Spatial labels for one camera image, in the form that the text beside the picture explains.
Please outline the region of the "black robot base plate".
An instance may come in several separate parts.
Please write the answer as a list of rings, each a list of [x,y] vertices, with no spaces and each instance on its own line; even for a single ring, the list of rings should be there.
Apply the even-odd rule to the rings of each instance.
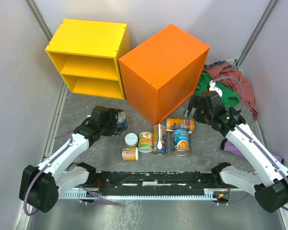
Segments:
[[[203,195],[204,189],[227,190],[229,185],[213,173],[96,172],[81,186],[109,196]]]

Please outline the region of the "blue Progresso soup can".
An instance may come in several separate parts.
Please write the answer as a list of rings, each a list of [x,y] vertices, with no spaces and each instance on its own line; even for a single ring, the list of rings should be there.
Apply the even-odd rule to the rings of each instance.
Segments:
[[[190,153],[190,136],[187,130],[177,129],[173,132],[173,154],[176,156],[186,156]]]

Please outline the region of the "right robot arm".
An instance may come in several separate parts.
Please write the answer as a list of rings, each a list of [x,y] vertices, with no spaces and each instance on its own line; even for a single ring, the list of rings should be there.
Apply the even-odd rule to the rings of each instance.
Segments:
[[[243,172],[229,164],[211,174],[215,187],[233,185],[255,197],[267,212],[279,208],[288,211],[288,168],[278,161],[253,134],[240,111],[225,109],[219,94],[209,91],[200,96],[193,94],[185,110],[186,117],[207,124],[220,132],[243,154],[256,174]]]

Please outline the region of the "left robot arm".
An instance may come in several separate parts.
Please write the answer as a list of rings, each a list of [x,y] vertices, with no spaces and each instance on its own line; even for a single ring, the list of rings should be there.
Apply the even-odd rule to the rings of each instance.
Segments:
[[[23,170],[19,198],[27,216],[35,214],[28,211],[28,205],[47,213],[60,195],[79,185],[91,187],[96,183],[96,169],[84,162],[68,172],[65,169],[101,136],[120,136],[124,130],[122,113],[121,109],[96,106],[89,117],[68,133],[68,140],[55,153],[39,165],[28,165]]]

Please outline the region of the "dark blue soup can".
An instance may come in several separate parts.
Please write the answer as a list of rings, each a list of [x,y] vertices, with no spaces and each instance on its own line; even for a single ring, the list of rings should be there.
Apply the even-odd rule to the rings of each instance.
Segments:
[[[118,112],[117,130],[125,131],[128,128],[128,120],[124,111]]]

